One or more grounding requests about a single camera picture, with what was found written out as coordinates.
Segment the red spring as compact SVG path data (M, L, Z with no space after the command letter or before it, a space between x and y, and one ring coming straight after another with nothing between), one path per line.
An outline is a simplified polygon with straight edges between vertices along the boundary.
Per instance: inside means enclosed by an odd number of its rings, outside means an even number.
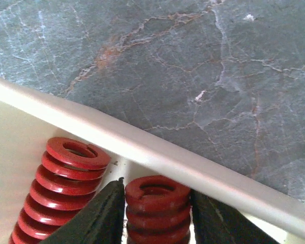
M127 243L189 243L191 189L161 175L125 187Z
M39 243L70 221L94 197L110 160L93 144L50 138L8 242Z

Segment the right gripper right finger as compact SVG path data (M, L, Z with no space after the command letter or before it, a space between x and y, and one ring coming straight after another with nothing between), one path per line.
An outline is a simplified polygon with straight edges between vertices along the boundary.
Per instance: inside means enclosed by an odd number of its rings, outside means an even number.
M196 243L278 243L237 209L191 190Z

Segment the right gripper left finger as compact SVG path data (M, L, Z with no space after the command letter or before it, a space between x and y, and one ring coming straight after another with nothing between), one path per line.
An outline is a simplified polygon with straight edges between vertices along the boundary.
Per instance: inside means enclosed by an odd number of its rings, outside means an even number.
M40 243L121 243L125 214L123 179L109 182L86 207Z

